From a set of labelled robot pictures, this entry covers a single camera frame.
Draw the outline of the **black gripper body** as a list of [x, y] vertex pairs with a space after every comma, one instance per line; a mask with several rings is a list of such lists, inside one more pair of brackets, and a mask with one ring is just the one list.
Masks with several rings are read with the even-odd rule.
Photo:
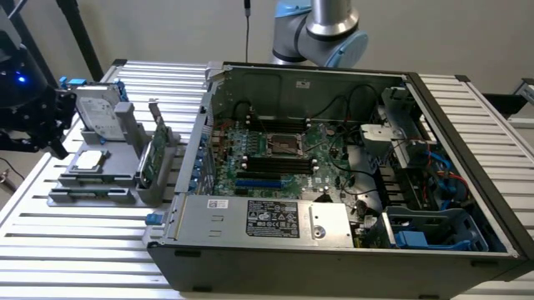
[[2, 136], [26, 133], [31, 138], [58, 138], [58, 92], [48, 84], [35, 58], [23, 44], [2, 44]]

